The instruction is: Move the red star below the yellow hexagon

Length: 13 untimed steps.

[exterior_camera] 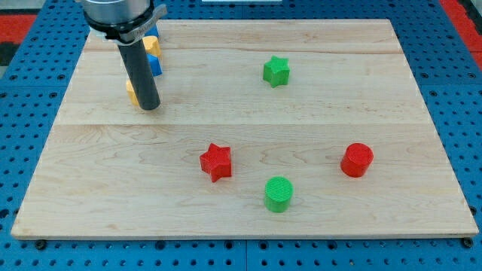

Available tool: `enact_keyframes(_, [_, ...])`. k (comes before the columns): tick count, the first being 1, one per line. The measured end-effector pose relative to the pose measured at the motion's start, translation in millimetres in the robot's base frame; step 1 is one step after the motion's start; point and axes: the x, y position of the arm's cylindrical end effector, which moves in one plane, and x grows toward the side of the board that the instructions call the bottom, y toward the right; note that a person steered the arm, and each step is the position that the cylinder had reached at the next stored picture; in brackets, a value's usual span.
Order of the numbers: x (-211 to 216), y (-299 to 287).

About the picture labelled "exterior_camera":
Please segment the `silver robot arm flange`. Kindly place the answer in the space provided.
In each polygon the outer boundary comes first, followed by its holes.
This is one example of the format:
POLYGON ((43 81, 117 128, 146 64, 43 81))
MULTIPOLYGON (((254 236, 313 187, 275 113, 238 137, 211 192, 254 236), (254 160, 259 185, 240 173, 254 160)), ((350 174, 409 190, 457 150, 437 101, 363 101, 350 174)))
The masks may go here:
POLYGON ((89 27, 106 40, 127 46, 140 41, 167 15, 152 0, 80 0, 89 27))

